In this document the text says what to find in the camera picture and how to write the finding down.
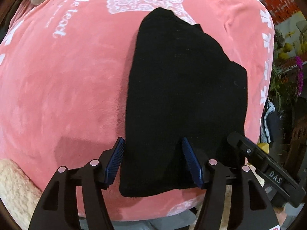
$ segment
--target black towel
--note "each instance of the black towel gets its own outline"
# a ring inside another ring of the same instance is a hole
[[[227,144],[244,135],[246,70],[200,25],[157,8],[141,23],[129,76],[120,193],[152,196],[195,187],[181,138],[228,167],[244,157]]]
[[[280,122],[278,121],[278,113],[277,113],[277,107],[274,104],[274,102],[272,101],[275,110],[273,112],[270,112],[267,116],[267,126],[268,126],[268,130],[270,133],[270,140],[271,143],[280,143],[281,142],[281,125]],[[268,104],[268,100],[266,101],[266,104],[264,106],[265,108],[265,112],[267,111],[267,104]]]

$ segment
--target light blue cloth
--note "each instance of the light blue cloth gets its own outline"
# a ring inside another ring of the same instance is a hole
[[[260,142],[261,143],[269,144],[271,142],[270,131],[267,125],[267,117],[271,112],[274,112],[274,111],[275,111],[274,104],[272,102],[268,102],[266,104],[264,117],[261,120],[261,132],[260,132]]]
[[[180,214],[162,217],[153,220],[139,221],[113,221],[115,230],[174,230],[191,225],[196,220],[196,216],[186,210]],[[80,226],[83,230],[89,230],[86,219],[80,219]]]

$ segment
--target black plastic bracket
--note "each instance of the black plastic bracket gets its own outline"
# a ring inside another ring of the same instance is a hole
[[[36,206],[29,230],[80,230],[76,186],[82,186],[89,229],[114,230],[101,190],[114,182],[124,147],[125,141],[120,137],[111,150],[82,168],[59,167]]]
[[[300,205],[306,195],[304,186],[307,172],[301,174],[300,182],[297,183],[262,149],[237,132],[228,136],[228,143],[242,151],[248,162],[256,168],[256,173],[277,190],[284,203],[289,202],[295,208]]]
[[[219,230],[226,185],[232,185],[228,230],[279,228],[266,192],[248,166],[240,169],[225,167],[217,160],[209,159],[203,150],[191,147],[187,138],[183,138],[182,147],[195,184],[207,189],[195,230]]]

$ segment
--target hanging clothes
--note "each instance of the hanging clothes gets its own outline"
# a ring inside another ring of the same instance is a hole
[[[152,196],[195,187],[181,138],[228,167],[244,157],[227,143],[244,134],[247,73],[219,43],[171,10],[157,8],[139,28],[126,104],[120,193]]]
[[[275,106],[269,100],[266,101],[264,112],[261,118],[261,135],[262,143],[276,142],[280,139],[280,129],[278,126],[278,116]]]

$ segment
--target yellow fruit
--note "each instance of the yellow fruit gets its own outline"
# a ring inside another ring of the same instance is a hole
[[[287,54],[287,53],[279,53],[278,54],[278,59],[279,60],[287,60],[287,59],[289,59],[290,57],[289,57],[289,55]]]
[[[293,50],[293,46],[290,43],[286,43],[284,46],[284,52],[289,53]]]

